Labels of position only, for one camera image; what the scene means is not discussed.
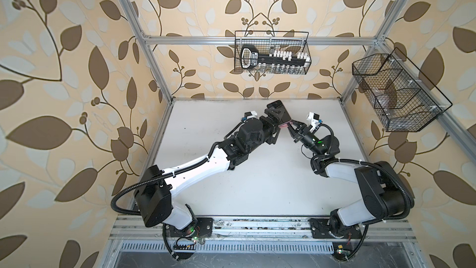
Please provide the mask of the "phone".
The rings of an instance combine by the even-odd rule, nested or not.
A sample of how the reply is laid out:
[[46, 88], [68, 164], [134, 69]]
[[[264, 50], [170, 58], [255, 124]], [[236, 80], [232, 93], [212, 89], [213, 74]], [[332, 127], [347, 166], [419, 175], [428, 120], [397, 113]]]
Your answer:
[[280, 125], [291, 121], [291, 116], [281, 100], [276, 100], [267, 105], [268, 115], [278, 121]]

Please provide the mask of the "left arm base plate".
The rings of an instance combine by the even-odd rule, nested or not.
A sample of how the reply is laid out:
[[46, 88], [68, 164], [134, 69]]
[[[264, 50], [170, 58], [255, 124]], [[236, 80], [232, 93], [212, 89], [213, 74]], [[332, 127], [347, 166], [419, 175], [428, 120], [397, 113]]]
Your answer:
[[168, 218], [163, 235], [168, 238], [208, 238], [213, 231], [212, 218]]

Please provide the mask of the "pink phone case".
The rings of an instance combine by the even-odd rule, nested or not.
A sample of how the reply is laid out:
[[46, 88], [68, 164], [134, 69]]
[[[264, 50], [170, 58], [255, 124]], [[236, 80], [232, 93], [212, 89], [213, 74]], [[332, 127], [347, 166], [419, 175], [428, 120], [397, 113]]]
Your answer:
[[290, 121], [288, 121], [288, 122], [286, 122], [286, 123], [283, 123], [283, 124], [279, 125], [279, 127], [280, 127], [281, 129], [293, 127], [293, 121], [290, 120]]

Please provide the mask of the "black white tool in basket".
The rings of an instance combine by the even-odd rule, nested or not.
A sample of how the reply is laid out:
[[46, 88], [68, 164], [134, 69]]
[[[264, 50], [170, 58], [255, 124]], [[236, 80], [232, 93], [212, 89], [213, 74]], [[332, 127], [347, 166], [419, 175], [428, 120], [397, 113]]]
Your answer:
[[307, 52], [276, 50], [270, 47], [260, 51], [254, 45], [244, 45], [238, 55], [239, 65], [243, 69], [272, 71], [306, 71], [312, 61]]

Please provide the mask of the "aluminium front rail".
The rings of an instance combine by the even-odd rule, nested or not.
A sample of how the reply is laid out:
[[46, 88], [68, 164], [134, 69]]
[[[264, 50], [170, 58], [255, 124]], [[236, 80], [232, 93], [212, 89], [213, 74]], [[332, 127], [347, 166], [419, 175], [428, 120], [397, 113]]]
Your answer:
[[[139, 217], [121, 215], [116, 219], [109, 239], [121, 251], [178, 253], [271, 253], [332, 254], [351, 251], [361, 239], [314, 239], [308, 220], [324, 217], [243, 217], [215, 216], [208, 238], [166, 238], [164, 227], [146, 228]], [[415, 243], [416, 236], [405, 220], [371, 225], [367, 233], [359, 226], [365, 243]]]

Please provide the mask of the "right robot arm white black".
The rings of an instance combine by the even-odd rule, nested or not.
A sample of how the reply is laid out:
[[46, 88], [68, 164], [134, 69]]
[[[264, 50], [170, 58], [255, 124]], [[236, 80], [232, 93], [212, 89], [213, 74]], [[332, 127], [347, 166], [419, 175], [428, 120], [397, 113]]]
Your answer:
[[314, 174], [352, 182], [359, 187], [359, 200], [331, 211], [324, 227], [331, 236], [342, 238], [360, 224], [368, 226], [409, 215], [415, 205], [414, 197], [389, 163], [338, 158], [339, 141], [326, 124], [314, 127], [292, 120], [287, 128], [294, 142], [302, 143], [312, 152], [310, 165]]

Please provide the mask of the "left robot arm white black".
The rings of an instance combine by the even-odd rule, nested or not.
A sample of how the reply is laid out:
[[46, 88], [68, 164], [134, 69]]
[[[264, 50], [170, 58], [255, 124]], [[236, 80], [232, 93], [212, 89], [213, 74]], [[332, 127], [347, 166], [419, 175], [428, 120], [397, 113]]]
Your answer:
[[280, 100], [268, 104], [263, 116], [247, 112], [206, 155], [172, 168], [149, 167], [141, 181], [117, 193], [110, 206], [117, 213], [142, 217], [148, 228], [163, 223], [190, 234], [197, 218], [191, 207], [177, 203], [176, 197], [197, 182], [234, 170], [260, 145], [275, 144], [281, 125], [290, 119]]

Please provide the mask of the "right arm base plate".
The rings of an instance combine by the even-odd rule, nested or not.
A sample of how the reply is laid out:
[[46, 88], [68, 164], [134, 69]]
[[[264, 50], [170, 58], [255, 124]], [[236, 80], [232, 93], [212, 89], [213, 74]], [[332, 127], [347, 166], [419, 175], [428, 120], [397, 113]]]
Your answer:
[[310, 218], [308, 220], [314, 239], [362, 239], [363, 234], [358, 225], [337, 227], [333, 229], [329, 218]]

